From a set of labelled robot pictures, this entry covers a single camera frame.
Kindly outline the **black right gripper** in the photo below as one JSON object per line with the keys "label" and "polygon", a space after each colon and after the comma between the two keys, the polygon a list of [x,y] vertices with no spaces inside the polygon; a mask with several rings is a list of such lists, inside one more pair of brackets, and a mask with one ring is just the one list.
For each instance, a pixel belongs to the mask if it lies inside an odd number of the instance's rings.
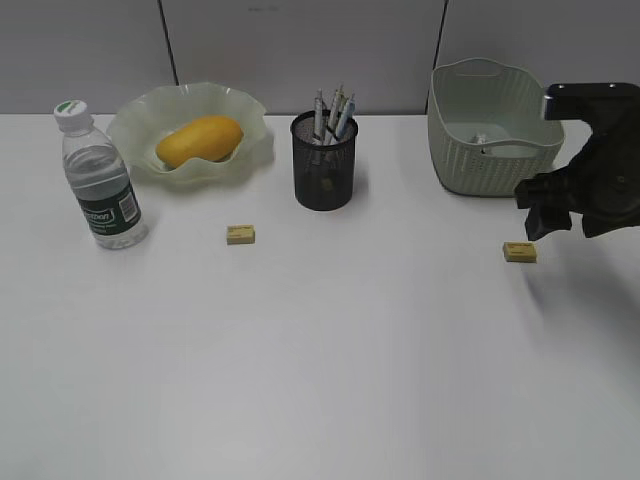
{"label": "black right gripper", "polygon": [[639,119],[624,117],[593,132],[565,172],[538,174],[514,190],[518,209],[529,209],[525,231],[538,241],[572,229],[570,214],[582,216],[585,237],[639,225]]}

